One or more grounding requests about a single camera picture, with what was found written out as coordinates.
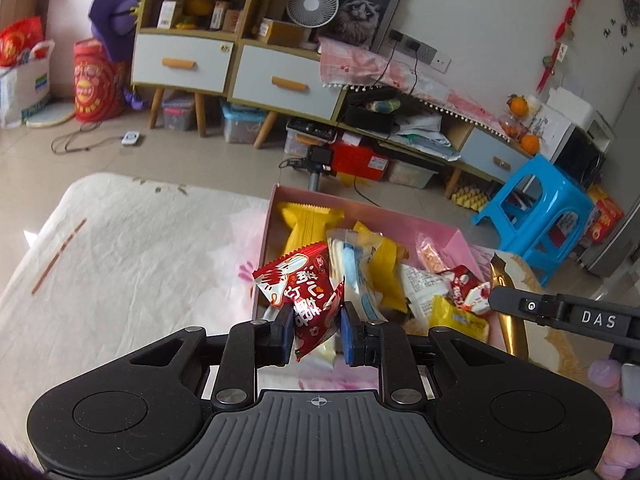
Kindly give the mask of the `pink gloved right hand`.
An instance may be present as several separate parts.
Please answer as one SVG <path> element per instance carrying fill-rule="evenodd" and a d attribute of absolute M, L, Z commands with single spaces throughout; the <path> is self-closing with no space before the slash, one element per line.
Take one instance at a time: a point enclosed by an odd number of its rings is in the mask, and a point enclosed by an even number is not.
<path fill-rule="evenodd" d="M 623 479 L 639 466 L 639 410 L 620 394 L 622 366 L 614 360 L 595 360 L 589 367 L 590 382 L 605 390 L 604 402 L 611 412 L 613 429 L 597 466 L 601 479 Z"/>

